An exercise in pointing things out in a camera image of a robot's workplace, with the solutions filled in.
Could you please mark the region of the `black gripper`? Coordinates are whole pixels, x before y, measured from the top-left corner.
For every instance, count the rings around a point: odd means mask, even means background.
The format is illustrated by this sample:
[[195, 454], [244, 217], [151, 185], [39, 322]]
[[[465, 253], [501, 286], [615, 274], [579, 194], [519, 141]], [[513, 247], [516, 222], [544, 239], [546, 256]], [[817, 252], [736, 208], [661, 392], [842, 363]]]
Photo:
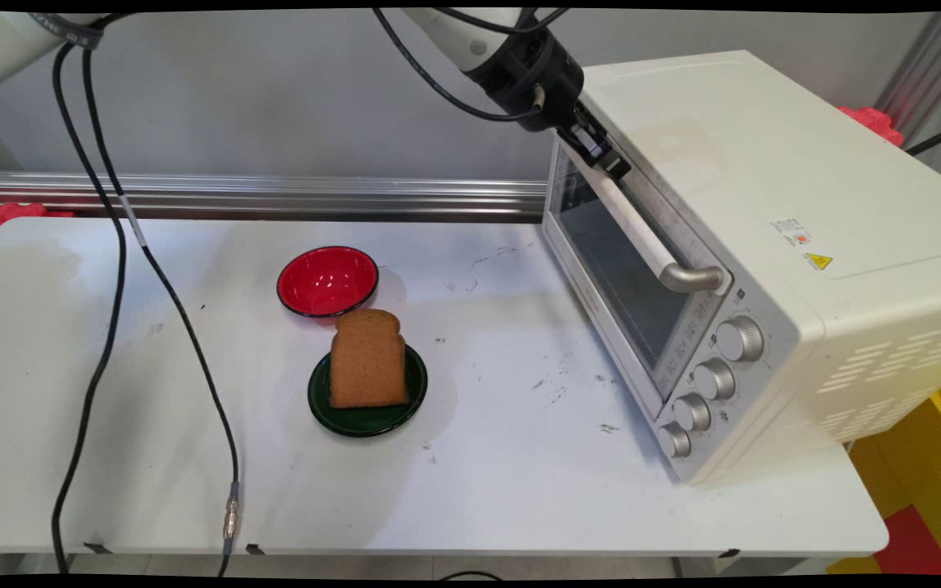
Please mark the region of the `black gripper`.
[[582, 67], [549, 31], [467, 42], [473, 57], [464, 74], [501, 113], [470, 109], [487, 122], [516, 123], [526, 131], [554, 130], [589, 168], [620, 181], [632, 170], [606, 130], [580, 101]]

